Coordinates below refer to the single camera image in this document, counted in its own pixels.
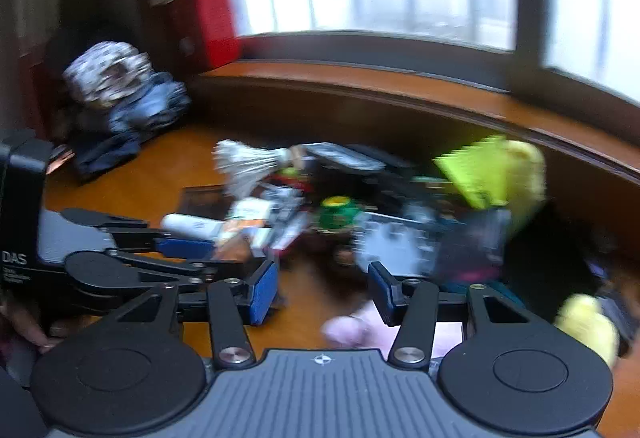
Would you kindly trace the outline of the small yellow plush toy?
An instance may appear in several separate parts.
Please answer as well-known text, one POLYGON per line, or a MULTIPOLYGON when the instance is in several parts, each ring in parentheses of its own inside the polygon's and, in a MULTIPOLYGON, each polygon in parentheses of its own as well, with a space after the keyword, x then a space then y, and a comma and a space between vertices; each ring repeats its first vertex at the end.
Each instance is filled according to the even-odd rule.
POLYGON ((518 232, 546 199, 546 161, 531 143, 506 140, 506 204, 509 231, 518 232))

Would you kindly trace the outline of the white feather shuttlecock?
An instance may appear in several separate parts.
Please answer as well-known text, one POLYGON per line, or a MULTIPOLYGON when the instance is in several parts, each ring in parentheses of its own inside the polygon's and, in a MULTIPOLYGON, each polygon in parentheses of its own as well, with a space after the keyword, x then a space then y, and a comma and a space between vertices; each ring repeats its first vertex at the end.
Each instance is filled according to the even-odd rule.
POLYGON ((237 200, 249 196, 266 177, 292 162, 287 148, 261 149, 224 139, 213 150, 217 172, 226 176, 226 192, 237 200))

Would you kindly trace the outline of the black open box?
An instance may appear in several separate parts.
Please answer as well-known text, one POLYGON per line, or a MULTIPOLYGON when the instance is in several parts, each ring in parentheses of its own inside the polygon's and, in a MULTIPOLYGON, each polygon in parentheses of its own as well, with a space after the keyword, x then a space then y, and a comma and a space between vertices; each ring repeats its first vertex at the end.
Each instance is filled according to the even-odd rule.
POLYGON ((548 201, 506 242, 501 281, 529 311, 551 321, 570 295, 597 291, 593 254, 588 224, 548 201))

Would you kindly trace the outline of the pile of clothes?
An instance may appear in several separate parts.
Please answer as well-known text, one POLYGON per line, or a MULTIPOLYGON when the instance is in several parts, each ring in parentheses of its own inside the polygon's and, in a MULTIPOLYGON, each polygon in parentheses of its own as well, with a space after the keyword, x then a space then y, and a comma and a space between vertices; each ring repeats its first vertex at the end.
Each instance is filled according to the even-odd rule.
POLYGON ((98 42, 63 72, 79 104, 70 145, 79 177, 90 181, 138 156, 190 104, 184 83, 157 72, 128 42, 98 42))

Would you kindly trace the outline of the large yellow plush toy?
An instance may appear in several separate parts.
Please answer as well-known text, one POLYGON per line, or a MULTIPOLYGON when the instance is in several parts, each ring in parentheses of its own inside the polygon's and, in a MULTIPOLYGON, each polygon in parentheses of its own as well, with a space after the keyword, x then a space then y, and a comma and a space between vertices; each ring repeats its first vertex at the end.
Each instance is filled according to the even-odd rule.
POLYGON ((556 314, 554 326, 598 354, 610 369, 615 366, 620 338, 595 297, 570 296, 556 314))

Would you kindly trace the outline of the left red cardboard box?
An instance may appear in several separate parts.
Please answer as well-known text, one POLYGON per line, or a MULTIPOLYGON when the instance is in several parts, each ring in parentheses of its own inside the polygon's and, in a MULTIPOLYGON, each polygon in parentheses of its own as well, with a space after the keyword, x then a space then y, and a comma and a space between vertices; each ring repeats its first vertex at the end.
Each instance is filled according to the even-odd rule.
POLYGON ((189 73, 213 71, 239 59, 231 0, 150 0, 150 6, 160 10, 189 73))

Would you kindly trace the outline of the white cosmetic tube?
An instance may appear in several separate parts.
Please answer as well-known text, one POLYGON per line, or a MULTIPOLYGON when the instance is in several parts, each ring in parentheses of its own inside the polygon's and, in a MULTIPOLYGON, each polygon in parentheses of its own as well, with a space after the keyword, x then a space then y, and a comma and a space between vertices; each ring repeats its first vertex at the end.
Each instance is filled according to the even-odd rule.
POLYGON ((224 223, 205 217, 171 213, 163 216, 160 228, 174 238, 215 242, 224 223))

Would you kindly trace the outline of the orange toothpaste tube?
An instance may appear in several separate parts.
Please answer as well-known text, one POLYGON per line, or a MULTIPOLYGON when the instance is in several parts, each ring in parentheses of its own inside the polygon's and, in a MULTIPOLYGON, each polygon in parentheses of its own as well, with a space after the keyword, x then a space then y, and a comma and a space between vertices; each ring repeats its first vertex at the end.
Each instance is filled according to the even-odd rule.
POLYGON ((241 236, 251 239, 259 229, 267 228, 273 207, 273 201, 252 196, 235 201, 217 233, 214 257, 230 259, 232 246, 241 236))

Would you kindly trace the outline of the dark smoked plastic case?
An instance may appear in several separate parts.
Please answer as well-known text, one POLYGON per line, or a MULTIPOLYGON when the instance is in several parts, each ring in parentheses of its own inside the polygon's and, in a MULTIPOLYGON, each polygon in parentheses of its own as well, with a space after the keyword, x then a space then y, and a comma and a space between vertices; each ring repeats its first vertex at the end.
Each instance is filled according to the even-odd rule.
POLYGON ((224 220, 233 198, 226 195, 223 186, 187 187, 181 191, 177 214, 224 220))

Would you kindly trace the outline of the green spinning top toy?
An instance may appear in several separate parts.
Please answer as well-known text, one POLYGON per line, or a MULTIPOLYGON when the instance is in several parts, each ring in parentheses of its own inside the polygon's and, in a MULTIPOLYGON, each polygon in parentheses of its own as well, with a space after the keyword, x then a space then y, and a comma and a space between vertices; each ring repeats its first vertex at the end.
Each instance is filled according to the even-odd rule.
POLYGON ((328 233, 348 231, 360 212, 360 205, 349 196, 330 196, 320 203, 316 228, 328 233))

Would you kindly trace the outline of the pink plush toy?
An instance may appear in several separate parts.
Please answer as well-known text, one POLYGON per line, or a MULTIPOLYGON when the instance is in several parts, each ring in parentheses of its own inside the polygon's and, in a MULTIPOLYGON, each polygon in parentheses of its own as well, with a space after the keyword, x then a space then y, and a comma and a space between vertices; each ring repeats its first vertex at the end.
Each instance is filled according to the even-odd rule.
MULTIPOLYGON (((335 317, 322 326, 326 341, 338 349, 378 349, 384 358, 398 334, 398 326, 387 326, 373 302, 365 302, 348 316, 335 317)), ((433 358, 442 358, 448 351, 462 343, 462 324, 437 322, 435 326, 433 358)))

